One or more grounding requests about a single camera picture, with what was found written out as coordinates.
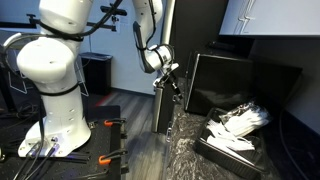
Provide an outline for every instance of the white wall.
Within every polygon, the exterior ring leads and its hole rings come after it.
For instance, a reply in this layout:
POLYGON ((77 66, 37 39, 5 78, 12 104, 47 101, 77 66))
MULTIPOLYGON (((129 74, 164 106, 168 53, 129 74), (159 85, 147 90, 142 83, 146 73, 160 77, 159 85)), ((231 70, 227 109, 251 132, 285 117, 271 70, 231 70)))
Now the white wall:
POLYGON ((256 40, 251 55, 303 68, 301 87, 287 110, 320 134, 320 39, 256 40))
MULTIPOLYGON (((103 16, 100 6, 108 6, 114 0, 95 0, 89 21, 97 22, 103 16)), ((38 10, 39 0, 1 0, 0 3, 0 21, 14 21, 27 23, 26 13, 36 14, 39 18, 38 10)), ((156 73, 145 74, 139 65, 139 57, 135 47, 132 24, 135 20, 135 12, 131 0, 124 0, 120 8, 126 9, 127 17, 119 17, 117 28, 118 32, 111 32, 108 29, 99 29, 91 35, 91 49, 93 52, 110 54, 112 60, 112 83, 114 88, 125 89, 129 91, 154 94, 153 80, 156 73)), ((162 23, 157 27, 150 45, 160 42, 160 31, 162 23)), ((86 37, 80 52, 90 51, 89 38, 86 37)))

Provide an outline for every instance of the white cabinet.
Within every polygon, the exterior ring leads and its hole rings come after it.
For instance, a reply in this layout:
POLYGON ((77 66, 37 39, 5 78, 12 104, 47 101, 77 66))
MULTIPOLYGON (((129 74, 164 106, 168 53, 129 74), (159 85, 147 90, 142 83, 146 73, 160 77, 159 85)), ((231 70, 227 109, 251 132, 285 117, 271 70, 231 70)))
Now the white cabinet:
POLYGON ((220 35, 320 35, 320 0, 229 0, 220 35))

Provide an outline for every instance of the black cabinet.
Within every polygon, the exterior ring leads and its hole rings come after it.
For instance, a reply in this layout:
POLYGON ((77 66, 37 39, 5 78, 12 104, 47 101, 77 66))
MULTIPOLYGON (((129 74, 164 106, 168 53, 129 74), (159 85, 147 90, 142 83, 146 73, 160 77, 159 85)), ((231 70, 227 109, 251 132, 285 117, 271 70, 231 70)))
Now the black cabinet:
POLYGON ((108 95, 111 91, 111 60, 106 54, 80 54, 86 87, 89 93, 108 95))

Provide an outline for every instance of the gray floor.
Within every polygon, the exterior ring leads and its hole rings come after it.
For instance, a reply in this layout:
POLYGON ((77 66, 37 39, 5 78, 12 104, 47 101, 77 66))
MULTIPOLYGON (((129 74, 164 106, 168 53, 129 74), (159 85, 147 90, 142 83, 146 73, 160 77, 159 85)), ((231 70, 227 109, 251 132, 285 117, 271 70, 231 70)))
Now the gray floor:
POLYGON ((120 105, 121 116, 127 118, 130 172, 126 180, 162 179, 166 143, 165 135, 151 132, 153 98, 112 92, 101 105, 120 105))

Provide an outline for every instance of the orange handle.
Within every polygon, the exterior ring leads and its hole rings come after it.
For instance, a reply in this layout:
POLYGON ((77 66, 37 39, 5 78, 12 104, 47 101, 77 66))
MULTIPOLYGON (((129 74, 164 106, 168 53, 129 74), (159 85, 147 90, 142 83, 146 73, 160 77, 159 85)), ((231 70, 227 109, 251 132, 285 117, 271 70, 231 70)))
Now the orange handle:
POLYGON ((111 127, 113 125, 113 122, 109 122, 108 120, 105 120, 104 125, 107 127, 111 127))
POLYGON ((104 159, 105 156, 100 156, 99 157, 99 164, 100 165, 106 165, 111 163, 111 159, 104 159))

